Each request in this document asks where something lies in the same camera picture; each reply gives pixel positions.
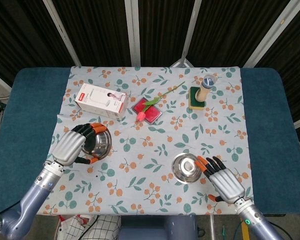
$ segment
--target orange fingertip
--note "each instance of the orange fingertip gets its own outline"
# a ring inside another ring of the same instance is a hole
[[[202,172],[206,171],[207,168],[203,166],[199,161],[194,161],[194,164],[201,169]]]
[[[211,199],[213,202],[216,202],[216,197],[212,194],[208,194],[208,198]]]
[[[207,164],[209,164],[208,163],[208,161],[207,160],[205,160],[202,156],[198,156],[197,157],[199,160],[200,160],[200,162],[202,162],[203,163],[203,165],[207,165]]]
[[[99,159],[94,157],[90,159],[90,164],[94,164],[96,161],[98,161]]]
[[[95,123],[91,123],[90,126],[91,126],[92,128],[96,128],[96,127],[101,127],[101,126],[103,126],[103,125],[102,125],[102,123],[95,122]]]
[[[107,127],[102,125],[102,126],[93,128],[93,130],[97,134],[97,133],[104,132],[105,130],[107,130]]]

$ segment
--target table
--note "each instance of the table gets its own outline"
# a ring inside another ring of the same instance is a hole
[[[28,68],[15,79],[0,129],[0,210],[42,169],[69,71]],[[241,77],[255,204],[264,213],[300,213],[300,147],[280,76],[243,68]]]

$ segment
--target cable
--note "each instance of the cable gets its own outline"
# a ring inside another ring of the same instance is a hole
[[[278,229],[282,230],[288,237],[290,240],[293,240],[292,237],[290,236],[290,234],[281,226],[269,221],[270,224],[272,224],[273,226],[277,227]]]
[[[81,236],[78,238],[78,240],[82,239],[82,237],[89,231],[89,229],[97,222],[97,220],[98,220],[99,217],[100,217],[100,215],[98,215],[98,216],[96,217],[96,219],[94,220],[94,222],[88,227],[88,229],[85,230],[85,231],[81,234]]]
[[[234,236],[233,236],[233,240],[236,239],[238,229],[239,229],[239,227],[240,227],[240,225],[241,225],[242,222],[243,222],[243,221],[241,221],[241,222],[238,224],[238,226],[236,227],[235,232],[234,232]]]
[[[15,202],[14,204],[12,204],[11,206],[7,207],[5,210],[2,210],[0,212],[0,214],[3,214],[4,212],[8,211],[9,209],[13,208],[15,205],[17,205],[18,203],[20,203],[20,200]]]

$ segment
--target pink tulip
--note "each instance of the pink tulip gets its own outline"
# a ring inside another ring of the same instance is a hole
[[[136,116],[136,120],[139,121],[139,122],[142,122],[143,120],[145,120],[146,118],[146,114],[141,111],[138,113],[138,115]]]

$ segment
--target robotic arm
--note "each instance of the robotic arm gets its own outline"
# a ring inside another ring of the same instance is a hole
[[[64,166],[74,162],[92,164],[98,160],[80,158],[78,155],[86,144],[95,143],[97,133],[106,129],[101,123],[87,123],[78,125],[63,135],[52,151],[54,161],[44,164],[42,171],[21,199],[21,213],[15,209],[0,212],[0,233],[3,236],[9,240],[20,240],[27,235],[39,208],[63,175]]]
[[[197,157],[195,164],[211,181],[220,196],[209,195],[215,202],[225,201],[234,204],[237,214],[253,231],[259,240],[283,240],[263,214],[253,204],[251,199],[244,199],[246,190],[234,174],[226,168],[222,161],[213,156],[211,158]]]

